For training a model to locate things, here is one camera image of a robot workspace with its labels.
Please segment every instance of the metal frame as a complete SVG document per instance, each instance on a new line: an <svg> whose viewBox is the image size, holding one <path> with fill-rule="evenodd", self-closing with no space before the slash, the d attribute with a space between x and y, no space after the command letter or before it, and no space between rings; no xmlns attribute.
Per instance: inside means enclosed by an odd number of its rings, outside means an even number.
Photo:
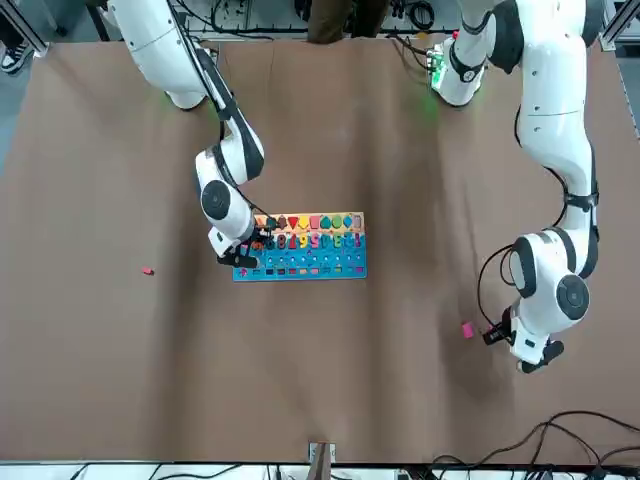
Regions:
<svg viewBox="0 0 640 480"><path fill-rule="evenodd" d="M615 50L616 39L627 29L640 13L640 0L626 0L600 34L603 50Z"/></svg>
<svg viewBox="0 0 640 480"><path fill-rule="evenodd" d="M49 44L31 27L20 10L18 10L18 7L16 7L11 0L0 0L0 14L7 17L9 23L33 46L36 55L46 55Z"/></svg>

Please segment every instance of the cable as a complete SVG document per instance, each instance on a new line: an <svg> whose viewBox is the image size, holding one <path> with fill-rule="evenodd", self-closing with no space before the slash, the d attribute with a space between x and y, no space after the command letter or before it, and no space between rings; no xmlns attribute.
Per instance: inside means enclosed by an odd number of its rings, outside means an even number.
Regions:
<svg viewBox="0 0 640 480"><path fill-rule="evenodd" d="M211 20L210 21L206 20L206 19L202 18L200 15L196 14L193 10L191 10L189 7L187 7L187 5L185 5L183 0L176 0L176 2L189 15L193 16L194 18L197 18L198 20L200 20L205 25L209 25L211 28L213 28L213 31L216 32L216 33L229 33L229 34L235 35L237 37L251 38L251 39L254 39L254 40L271 40L271 41L274 40L273 37L269 37L267 35L247 35L247 33L248 33L247 30L240 30L240 29L233 30L233 29L227 29L227 28L219 27L218 24L216 23L216 14L218 13L218 8L220 8L220 4L222 3L222 0L217 0L216 1L215 7L213 7L213 9L211 10Z"/></svg>
<svg viewBox="0 0 640 480"><path fill-rule="evenodd" d="M153 480L153 477L156 476L156 473L158 473L158 470L160 470L163 467L164 463L159 463L156 466L156 469L153 471L153 473L151 474L151 476L149 477L149 480Z"/></svg>
<svg viewBox="0 0 640 480"><path fill-rule="evenodd" d="M247 35L247 34L253 34L253 33L308 33L309 29L308 28L292 28L291 26L289 26L289 28L276 28L275 26L271 27L271 28L263 28L263 27L255 27L255 28L222 28L220 27L216 21L215 21L215 13L217 12L218 8L219 8L219 3L216 6L216 8L214 8L212 15L211 15L211 21L206 20L205 18L202 18L200 15L198 15L197 13L195 13L191 8L189 8L183 0L175 0L176 3L178 5L180 5L180 7L182 7L189 15L191 15L194 18L197 18L198 20L200 20L204 25L208 25L211 28L213 28L213 31L215 33L228 33L231 35L235 35L237 37L242 37L242 38L253 38L253 39L264 39L264 40L273 40L272 37L266 36L266 35L261 35L261 36L253 36L253 35ZM429 30L425 33L444 33L444 34L451 34L453 33L454 30L451 29L435 29L435 30ZM380 33L381 34L395 34L395 35L415 35L416 33L420 33L419 30L415 30L415 29L406 29L406 28L382 28L380 29Z"/></svg>
<svg viewBox="0 0 640 480"><path fill-rule="evenodd" d="M460 460L458 457L455 457L453 455L440 455L438 457L436 457L432 463L436 463L439 460L443 460L443 459L450 459L455 461L458 465L449 465L447 467L445 467L443 469L443 471L441 472L440 476L438 477L438 480L441 480L442 477L444 476L444 473L447 470L450 469L457 469L457 468L466 468L467 470L469 469L474 469L474 468L478 468L481 465L485 464L486 462L488 462L491 458L493 458L496 455L499 455L501 453L505 453L505 452L509 452L512 450L515 450L517 448L522 447L523 445L525 445L532 437L533 435L535 435L535 433L540 430L541 428L543 429L541 434L540 434L540 438L538 440L538 445L536 447L536 450L534 452L534 455L531 458L531 462L529 465L529 468L527 469L527 474L525 475L524 480L540 480L542 478L542 475L544 475L545 472L553 472L553 467L554 465L550 465L549 470L545 470L545 471L533 471L533 467L535 465L535 461L538 459L538 456L540 454L540 451L542 449L542 445L544 443L544 440L546 438L546 432L548 431L549 427L553 427L556 428L562 432L564 432L565 434L569 435L570 437L572 437L574 440L578 441L580 443L580 445L583 447L583 449L585 449L585 451L587 452L587 455L589 454L589 452L591 452L595 458L596 458L596 467L594 469L594 473L592 473L591 475L587 476L587 480L597 480L597 479L601 479L604 478L604 476L602 475L596 475L595 473L603 473L602 472L602 468L601 465L602 463L607 460L608 458L610 458L613 455L617 455L619 453L623 453L623 452L629 452L629 451L640 451L640 445L636 446L628 446L628 447L622 447L622 448L617 448L615 450L611 450L610 452L606 453L605 455L603 455L602 457L600 457L598 455L598 453L595 451L595 449L589 445L585 440L583 440L579 435L575 434L574 432L570 431L569 429L563 427L562 425L558 425L557 423L554 423L554 420L561 418L561 417L566 417L566 416L574 416L574 415L587 415L587 416L593 416L593 417L598 417L604 420L607 420L613 424L616 424L620 427L623 427L627 430L631 430L635 433L640 433L640 428L636 427L635 425L631 425L629 423L623 422L622 420L618 420L617 418L611 417L610 415L606 415L604 413L600 413L600 412L596 412L596 411L591 411L591 410L565 410L559 413L556 413L554 415L552 415L549 420L547 420L546 422L541 422L539 424L537 424L535 427L533 427L533 429L519 442L514 443L513 445L510 445L508 447L503 447L503 448L499 448L496 449L492 452L490 452L489 454L487 454L484 458L482 458L480 461L473 463L473 464L468 464L463 462L462 460ZM427 470L427 473L430 473L432 470L432 468Z"/></svg>
<svg viewBox="0 0 640 480"><path fill-rule="evenodd" d="M567 184L565 183L565 181L562 179L562 177L560 175L558 175L558 173L551 169L551 168L547 168L545 167L545 169L547 171L549 171L555 178L556 180L558 180L558 182L560 182L560 185L562 186L562 191L564 194L567 193ZM551 225L552 227L557 227L560 222L562 221L562 219L564 218L564 215L567 213L567 204L563 201L562 203L562 210L560 210L560 214L558 215L558 218L553 222L553 224ZM505 245L504 247L496 250L495 252L493 252L489 258L487 258L484 263L482 264L482 268L480 269L480 274L478 275L478 282L476 284L476 296L478 299L478 309L480 310L480 313L482 314L482 316L484 317L484 319L489 323L489 325L491 325L492 327L496 327L496 324L489 318L489 316L486 314L486 312L484 311L484 308L482 306L482 299L480 298L480 284L482 282L482 276L484 274L484 271L486 270L487 266L489 265L489 262L491 262L491 260L493 260L495 257L497 257L498 255L500 255L501 253L504 252L504 255L502 256L501 260L500 260L500 278L502 278L502 281L509 285L510 287L514 287L515 286L515 282L513 281L508 281L505 277L504 277L504 273L503 273L503 266L504 266L504 261L506 260L506 257L509 255L511 247L513 247L513 244L509 244L509 245Z"/></svg>
<svg viewBox="0 0 640 480"><path fill-rule="evenodd" d="M90 463L85 463L79 470L76 470L76 473L71 475L69 480L76 480L82 472L84 472L87 468L89 468Z"/></svg>
<svg viewBox="0 0 640 480"><path fill-rule="evenodd" d="M396 33L390 33L387 35L387 38L391 38L393 40L397 40L398 42L400 42L405 48L407 48L408 50L411 50L413 53L417 54L417 55L422 55L423 57L427 56L427 51L426 50L421 50L420 48L414 47L411 44L411 41L409 40L409 38L407 37L407 40L403 40L402 38L400 38L400 36Z"/></svg>
<svg viewBox="0 0 640 480"><path fill-rule="evenodd" d="M427 67L425 63L422 63L422 61L420 61L420 59L418 58L418 53L426 55L426 52L423 52L422 50L415 48L411 43L411 40L409 39L409 37L406 37L405 40L400 39L400 37L391 37L391 38L396 38L402 44L401 54L403 57L404 57L404 49L408 48L409 51L411 52L411 55L413 55L413 58L415 59L416 63L420 65L422 68L424 68L425 70L429 69L429 67Z"/></svg>
<svg viewBox="0 0 640 480"><path fill-rule="evenodd" d="M426 14L429 16L429 20L427 22L418 20L418 11L426 12ZM413 3L411 7L409 7L407 16L409 17L411 23L413 23L416 28L422 30L423 32L426 32L431 27L433 27L433 24L436 21L436 14L433 11L433 7L429 2L425 2L424 0L419 0Z"/></svg>
<svg viewBox="0 0 640 480"><path fill-rule="evenodd" d="M480 313L482 314L482 316L484 317L484 319L489 323L489 325L491 325L492 327L495 327L496 324L493 323L493 321L491 321L491 319L489 318L489 316L486 314L486 312L484 311L484 307L482 306L482 297L480 295L480 285L482 284L482 275L484 275L484 271L487 269L487 265L489 265L489 262L491 262L491 260L493 260L495 257L497 257L498 255L500 255L502 252L508 252L509 249L511 249L511 247L513 246L513 244L509 244L509 245L505 245L504 247L496 250L495 252L493 252L489 258L487 258L484 261L484 264L482 265L482 268L480 269L480 274L478 275L478 282L476 283L476 296L478 297L478 308L480 309Z"/></svg>
<svg viewBox="0 0 640 480"><path fill-rule="evenodd" d="M213 475L195 475L193 473L174 473L171 475L167 475L166 477L160 477L156 480L169 480L171 478L196 478L198 480L211 480L212 478L217 478L221 475L224 475L231 470L235 470L236 468L240 468L242 465L233 465L232 467L226 468L218 473L214 473Z"/></svg>
<svg viewBox="0 0 640 480"><path fill-rule="evenodd" d="M558 425L552 422L551 419L547 420L546 422L541 422L538 423L535 427L533 427L533 429L519 442L514 443L513 445L509 445L508 447L503 447L503 448L498 448L496 450L493 450L492 452L490 452L489 454L485 455L484 458L482 458L481 460L479 460L476 463L465 463L462 460L460 460L457 457L451 456L451 455L441 455L439 457L436 457L436 460L440 459L440 458L451 458L454 459L459 466L462 466L466 469L475 469L480 467L481 465L484 465L485 463L487 463L490 459L492 459L493 457L495 457L496 455L500 455L502 453L506 453L506 452L510 452L513 450L516 450L520 447L522 447L523 445L525 445L535 434L538 430L540 430L542 427L553 427L556 428L564 433L566 433L567 435L571 436L574 440L578 441L579 443L581 443L582 445L586 445L587 448L592 451L596 456L597 453L595 452L595 450L593 449L593 447L591 447L587 442L585 442L582 438L580 438L578 435L576 435L575 433L571 432L570 430L566 429L565 427L563 427L562 425ZM442 472L440 473L438 480L442 480L442 477L444 476L445 472L447 470L451 470L452 468L456 468L456 465L450 465L445 467Z"/></svg>
<svg viewBox="0 0 640 480"><path fill-rule="evenodd" d="M640 450L640 445L632 445L630 447L616 448L614 450L611 450L610 452L605 453L602 456L602 460L600 460L599 465L602 465L605 462L605 460L608 460L610 457L613 457L618 453L633 452L633 451L639 451L639 450Z"/></svg>
<svg viewBox="0 0 640 480"><path fill-rule="evenodd" d="M502 281L510 286L510 287L515 287L516 283L513 281L513 274L511 274L511 267L509 267L509 274L511 275L511 281L507 280L504 276L504 261L507 259L507 256L510 254L511 252L509 250L507 250L506 252L504 252L504 255L502 255L502 258L500 259L500 278L502 278Z"/></svg>

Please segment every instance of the colorful shape block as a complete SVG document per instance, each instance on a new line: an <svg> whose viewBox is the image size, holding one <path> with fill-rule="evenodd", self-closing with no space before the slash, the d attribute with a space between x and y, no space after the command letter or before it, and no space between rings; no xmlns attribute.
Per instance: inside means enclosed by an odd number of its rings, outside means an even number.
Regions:
<svg viewBox="0 0 640 480"><path fill-rule="evenodd" d="M258 264L251 269L234 268L235 282L367 276L367 242L360 212L257 214L255 225L273 233L241 246L240 253L255 258Z"/></svg>

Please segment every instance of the shoe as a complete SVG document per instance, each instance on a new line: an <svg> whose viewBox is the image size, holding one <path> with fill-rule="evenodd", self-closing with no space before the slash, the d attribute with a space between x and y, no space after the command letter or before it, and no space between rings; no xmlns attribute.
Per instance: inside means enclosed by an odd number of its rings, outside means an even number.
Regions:
<svg viewBox="0 0 640 480"><path fill-rule="evenodd" d="M15 48L7 48L0 70L9 75L18 73L32 53L33 47L26 41Z"/></svg>

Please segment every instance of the gray floor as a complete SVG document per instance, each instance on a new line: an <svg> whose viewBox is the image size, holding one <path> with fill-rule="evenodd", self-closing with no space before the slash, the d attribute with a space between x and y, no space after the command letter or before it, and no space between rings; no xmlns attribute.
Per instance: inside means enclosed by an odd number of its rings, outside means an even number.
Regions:
<svg viewBox="0 0 640 480"><path fill-rule="evenodd" d="M82 5L82 1L67 2L66 0L46 0L53 15L68 30L65 37L57 36L49 27L42 15L41 0L22 0L20 8L27 20L33 23L46 40L53 42L96 42L98 34L91 17ZM109 30L113 38L119 34ZM26 92L27 83L31 76L31 60L18 75L9 76L0 73L0 173L3 171L4 159L11 146L11 138L15 130L20 105Z"/></svg>
<svg viewBox="0 0 640 480"><path fill-rule="evenodd" d="M69 31L64 38L56 36L48 25L46 17L42 13L41 2L42 0L22 0L20 8L27 19L47 40L54 42L93 42L99 40L82 1L46 0L54 17L60 25ZM112 29L109 31L112 38L119 38L117 32ZM617 54L630 110L635 112L636 118L640 118L640 50L619 49ZM4 158L10 148L11 137L15 130L20 104L26 91L30 73L29 63L19 75L10 77L0 74L0 173L3 170ZM630 115L629 121L633 121L633 115Z"/></svg>

